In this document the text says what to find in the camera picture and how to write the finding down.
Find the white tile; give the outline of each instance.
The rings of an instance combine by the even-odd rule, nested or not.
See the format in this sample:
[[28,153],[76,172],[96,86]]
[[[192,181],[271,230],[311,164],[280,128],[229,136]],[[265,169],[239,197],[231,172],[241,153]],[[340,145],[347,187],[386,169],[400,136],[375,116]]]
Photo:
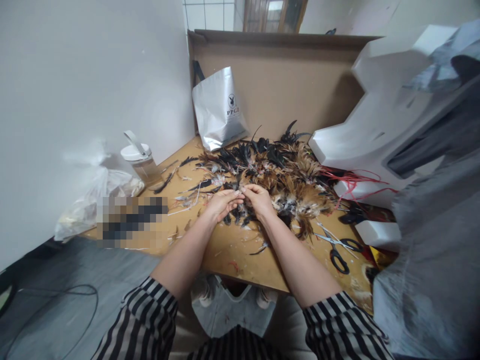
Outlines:
[[183,8],[183,24],[185,25],[185,33],[186,33],[187,30],[189,29],[189,22],[187,20],[187,9],[185,5],[183,5],[182,8]]
[[225,9],[223,13],[223,21],[224,27],[223,30],[225,31],[233,31],[234,30],[234,18],[235,18],[235,5],[225,4]]
[[205,9],[203,5],[187,5],[186,17],[189,30],[205,30]]
[[207,30],[224,29],[224,5],[205,5],[205,24]]

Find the black scissors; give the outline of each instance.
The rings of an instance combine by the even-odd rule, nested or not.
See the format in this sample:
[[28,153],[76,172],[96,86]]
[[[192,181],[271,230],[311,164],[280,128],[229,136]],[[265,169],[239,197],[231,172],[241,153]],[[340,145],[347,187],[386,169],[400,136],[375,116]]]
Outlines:
[[343,238],[343,239],[340,239],[340,240],[337,241],[337,240],[332,239],[330,234],[325,229],[323,229],[323,232],[325,232],[326,236],[321,236],[321,235],[319,236],[318,234],[316,234],[316,235],[319,236],[320,238],[324,239],[324,240],[327,240],[331,244],[331,247],[332,247],[332,249],[330,251],[330,261],[331,261],[331,263],[333,264],[335,269],[337,269],[342,274],[345,274],[345,275],[350,274],[349,266],[347,265],[345,260],[342,258],[342,256],[338,252],[338,250],[336,248],[336,244],[340,244],[344,248],[350,249],[350,250],[352,250],[356,253],[361,253],[361,252],[364,251],[363,245],[361,243],[359,243],[358,241],[350,239],[350,238]]

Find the white plastic bag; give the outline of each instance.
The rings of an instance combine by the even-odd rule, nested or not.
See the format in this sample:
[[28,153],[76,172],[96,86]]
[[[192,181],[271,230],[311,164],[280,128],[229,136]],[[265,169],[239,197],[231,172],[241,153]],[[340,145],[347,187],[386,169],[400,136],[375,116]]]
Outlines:
[[107,157],[104,145],[100,142],[80,154],[65,155],[65,159],[70,163],[96,168],[96,174],[90,190],[58,219],[54,234],[56,241],[67,240],[94,228],[97,225],[97,204],[101,205],[103,198],[135,197],[144,189],[144,183],[129,173],[101,166]]

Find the bottle handle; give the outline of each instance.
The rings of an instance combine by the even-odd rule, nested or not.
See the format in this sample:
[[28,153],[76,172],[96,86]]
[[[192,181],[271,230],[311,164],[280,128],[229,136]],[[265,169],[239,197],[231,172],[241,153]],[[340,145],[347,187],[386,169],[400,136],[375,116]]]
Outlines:
[[147,159],[148,158],[148,155],[147,153],[145,152],[145,149],[144,147],[142,146],[142,144],[140,143],[140,141],[137,139],[137,137],[135,136],[135,134],[130,131],[130,130],[127,130],[127,131],[124,131],[123,134],[126,136],[128,142],[130,144],[132,144],[132,146],[134,148],[136,148],[138,150],[138,152],[140,153],[140,155],[142,156],[143,159]]

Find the silver bag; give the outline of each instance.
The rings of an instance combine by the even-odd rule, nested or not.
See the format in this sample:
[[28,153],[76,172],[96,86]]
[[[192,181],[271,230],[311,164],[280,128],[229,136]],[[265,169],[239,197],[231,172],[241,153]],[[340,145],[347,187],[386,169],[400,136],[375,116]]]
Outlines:
[[203,146],[214,151],[248,136],[249,128],[237,103],[232,68],[205,78],[198,62],[193,67],[202,80],[191,94]]

